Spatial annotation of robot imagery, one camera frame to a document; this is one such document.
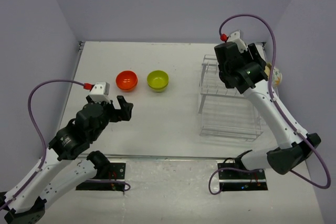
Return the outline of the orange bowl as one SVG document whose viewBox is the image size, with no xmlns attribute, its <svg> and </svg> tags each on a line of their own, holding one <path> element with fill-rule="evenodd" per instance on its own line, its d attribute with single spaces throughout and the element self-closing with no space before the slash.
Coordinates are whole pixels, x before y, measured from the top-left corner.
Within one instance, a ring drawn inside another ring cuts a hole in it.
<svg viewBox="0 0 336 224">
<path fill-rule="evenodd" d="M 138 84 L 138 76 L 135 72 L 125 70 L 116 76 L 116 85 L 119 89 L 130 90 Z"/>
<path fill-rule="evenodd" d="M 116 85 L 123 92 L 133 91 L 137 87 L 137 84 L 138 84 L 138 79 L 134 77 L 116 78 Z"/>
</svg>

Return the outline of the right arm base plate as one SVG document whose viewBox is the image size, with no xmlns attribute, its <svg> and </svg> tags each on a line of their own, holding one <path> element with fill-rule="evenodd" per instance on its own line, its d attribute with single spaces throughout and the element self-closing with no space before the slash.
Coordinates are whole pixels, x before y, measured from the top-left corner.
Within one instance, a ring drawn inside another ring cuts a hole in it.
<svg viewBox="0 0 336 224">
<path fill-rule="evenodd" d="M 220 191 L 267 191 L 265 171 L 254 173 L 222 170 L 218 173 Z"/>
</svg>

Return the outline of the green bowl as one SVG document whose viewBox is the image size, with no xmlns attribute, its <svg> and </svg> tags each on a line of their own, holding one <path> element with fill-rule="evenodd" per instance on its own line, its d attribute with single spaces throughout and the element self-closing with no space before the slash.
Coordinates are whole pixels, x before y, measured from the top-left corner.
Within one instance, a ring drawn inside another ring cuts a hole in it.
<svg viewBox="0 0 336 224">
<path fill-rule="evenodd" d="M 154 70 L 147 76 L 147 84 L 150 88 L 161 90 L 164 89 L 169 83 L 169 76 L 165 71 Z"/>
<path fill-rule="evenodd" d="M 153 92 L 164 92 L 169 84 L 167 79 L 163 78 L 154 78 L 148 80 L 148 86 Z"/>
</svg>

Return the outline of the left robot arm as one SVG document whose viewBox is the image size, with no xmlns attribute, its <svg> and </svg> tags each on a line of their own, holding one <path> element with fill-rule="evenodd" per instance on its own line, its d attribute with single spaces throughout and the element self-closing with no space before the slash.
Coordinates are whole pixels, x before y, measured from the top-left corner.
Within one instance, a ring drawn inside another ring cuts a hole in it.
<svg viewBox="0 0 336 224">
<path fill-rule="evenodd" d="M 109 172 L 109 160 L 100 151 L 91 152 L 86 160 L 64 178 L 55 177 L 98 139 L 109 123 L 129 121 L 133 104 L 123 96 L 117 97 L 120 105 L 113 102 L 88 103 L 77 112 L 66 127 L 60 129 L 49 143 L 39 163 L 15 188 L 1 193 L 1 209 L 6 210 L 7 223 L 36 223 L 48 207 L 58 198 L 82 183 L 110 183 L 104 178 Z"/>
</svg>

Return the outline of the teal patterned white bowl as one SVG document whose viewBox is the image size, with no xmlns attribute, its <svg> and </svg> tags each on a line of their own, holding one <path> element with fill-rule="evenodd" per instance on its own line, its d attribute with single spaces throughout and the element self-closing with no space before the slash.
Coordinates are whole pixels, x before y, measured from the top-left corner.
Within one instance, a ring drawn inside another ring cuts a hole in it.
<svg viewBox="0 0 336 224">
<path fill-rule="evenodd" d="M 265 73 L 266 75 L 269 77 L 270 76 L 270 72 L 271 72 L 271 63 L 266 63 L 266 66 L 265 66 Z"/>
</svg>

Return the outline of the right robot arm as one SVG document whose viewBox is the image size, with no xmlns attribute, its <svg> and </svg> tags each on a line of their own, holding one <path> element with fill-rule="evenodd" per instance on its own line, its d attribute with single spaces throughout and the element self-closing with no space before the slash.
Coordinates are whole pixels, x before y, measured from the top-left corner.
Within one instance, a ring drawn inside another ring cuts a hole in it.
<svg viewBox="0 0 336 224">
<path fill-rule="evenodd" d="M 239 162 L 234 165 L 235 174 L 246 178 L 258 168 L 272 168 L 281 175 L 288 173 L 312 154 L 303 140 L 307 139 L 316 148 L 321 143 L 320 136 L 308 133 L 289 113 L 275 91 L 268 89 L 266 62 L 255 44 L 249 44 L 243 52 L 234 42 L 219 44 L 214 50 L 220 80 L 225 87 L 237 89 L 252 103 L 277 141 L 276 148 L 239 155 Z"/>
</svg>

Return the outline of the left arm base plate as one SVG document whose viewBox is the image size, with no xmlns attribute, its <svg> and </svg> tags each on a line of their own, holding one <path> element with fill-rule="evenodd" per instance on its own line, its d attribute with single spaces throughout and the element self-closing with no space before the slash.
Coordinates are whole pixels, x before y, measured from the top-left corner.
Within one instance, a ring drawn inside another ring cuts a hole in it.
<svg viewBox="0 0 336 224">
<path fill-rule="evenodd" d="M 77 191 L 120 191 L 130 189 L 124 181 L 126 162 L 111 162 L 106 168 L 98 170 L 91 180 L 110 180 L 110 183 L 84 182 L 76 187 Z"/>
</svg>

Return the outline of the yellow floral white bowl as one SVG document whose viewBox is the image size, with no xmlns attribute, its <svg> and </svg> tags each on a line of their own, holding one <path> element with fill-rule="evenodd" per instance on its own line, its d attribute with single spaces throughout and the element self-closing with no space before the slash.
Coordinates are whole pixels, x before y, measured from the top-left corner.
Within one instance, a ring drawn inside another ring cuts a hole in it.
<svg viewBox="0 0 336 224">
<path fill-rule="evenodd" d="M 273 88 L 277 88 L 281 84 L 281 82 L 282 82 L 282 73 L 276 67 L 274 67 L 274 69 L 272 71 L 272 79 L 271 79 L 271 81 L 272 81 L 272 87 Z"/>
</svg>

